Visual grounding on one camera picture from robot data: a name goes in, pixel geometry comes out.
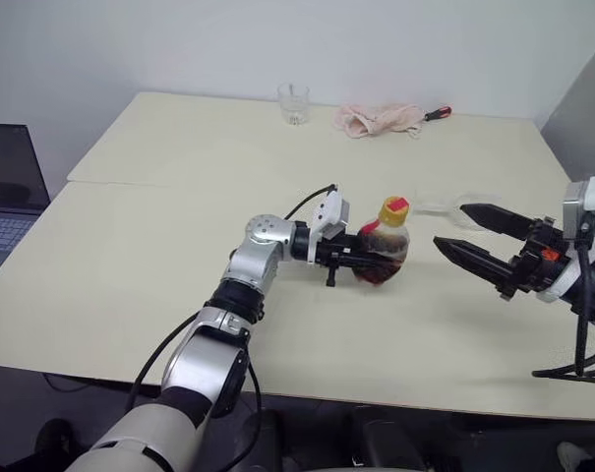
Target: laptop keyboard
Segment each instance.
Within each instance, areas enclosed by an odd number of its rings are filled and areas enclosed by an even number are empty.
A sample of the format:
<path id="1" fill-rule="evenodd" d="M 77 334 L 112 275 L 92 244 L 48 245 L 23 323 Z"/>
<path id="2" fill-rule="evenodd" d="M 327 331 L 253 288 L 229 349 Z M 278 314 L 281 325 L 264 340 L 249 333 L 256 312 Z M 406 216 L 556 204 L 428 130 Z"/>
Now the laptop keyboard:
<path id="1" fill-rule="evenodd" d="M 27 219 L 0 218 L 0 251 L 12 251 L 33 223 Z"/>

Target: laptop screen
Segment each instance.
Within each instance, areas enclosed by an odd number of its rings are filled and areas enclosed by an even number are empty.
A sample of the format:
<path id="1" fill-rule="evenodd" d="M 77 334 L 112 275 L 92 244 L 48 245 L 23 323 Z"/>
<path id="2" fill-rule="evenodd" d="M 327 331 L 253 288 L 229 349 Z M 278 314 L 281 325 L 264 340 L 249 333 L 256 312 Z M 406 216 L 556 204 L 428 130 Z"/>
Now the laptop screen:
<path id="1" fill-rule="evenodd" d="M 25 125 L 0 125 L 0 209 L 45 209 L 48 192 Z"/>

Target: gray panel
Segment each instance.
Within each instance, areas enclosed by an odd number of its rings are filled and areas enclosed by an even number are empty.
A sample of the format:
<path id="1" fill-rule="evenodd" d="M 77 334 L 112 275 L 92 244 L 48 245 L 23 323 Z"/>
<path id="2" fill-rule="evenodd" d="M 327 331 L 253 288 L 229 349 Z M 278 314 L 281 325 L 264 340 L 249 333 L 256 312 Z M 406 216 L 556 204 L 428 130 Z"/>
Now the gray panel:
<path id="1" fill-rule="evenodd" d="M 595 175 L 595 54 L 551 115 L 542 136 L 570 179 Z"/>

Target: clear glass cup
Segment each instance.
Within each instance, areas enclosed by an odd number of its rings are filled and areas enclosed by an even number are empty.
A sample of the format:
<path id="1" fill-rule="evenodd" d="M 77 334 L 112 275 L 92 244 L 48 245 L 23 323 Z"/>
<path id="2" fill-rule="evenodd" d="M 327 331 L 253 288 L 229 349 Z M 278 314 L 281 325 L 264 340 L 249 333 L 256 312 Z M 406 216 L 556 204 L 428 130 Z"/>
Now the clear glass cup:
<path id="1" fill-rule="evenodd" d="M 277 101 L 286 123 L 289 125 L 303 125 L 308 121 L 308 93 L 306 86 L 282 84 L 277 88 Z"/>
<path id="2" fill-rule="evenodd" d="M 425 196 L 415 200 L 415 205 L 411 202 L 411 211 L 414 214 L 428 214 L 430 216 L 442 216 L 448 218 L 452 224 L 463 229 L 470 229 L 473 231 L 488 231 L 483 226 L 476 224 L 476 222 L 465 214 L 461 209 L 461 205 L 465 204 L 494 204 L 500 205 L 501 198 L 493 194 L 479 194 L 469 192 L 459 195 L 455 198 L 448 198 L 444 196 Z"/>

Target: laptop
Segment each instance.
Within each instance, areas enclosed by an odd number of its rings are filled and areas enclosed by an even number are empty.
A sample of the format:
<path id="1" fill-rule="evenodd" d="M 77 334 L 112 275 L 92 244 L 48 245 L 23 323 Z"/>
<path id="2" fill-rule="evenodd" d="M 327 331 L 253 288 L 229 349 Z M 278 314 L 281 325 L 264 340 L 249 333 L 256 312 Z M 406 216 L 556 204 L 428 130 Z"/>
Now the laptop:
<path id="1" fill-rule="evenodd" d="M 0 266 L 49 204 L 29 129 L 0 125 Z"/>

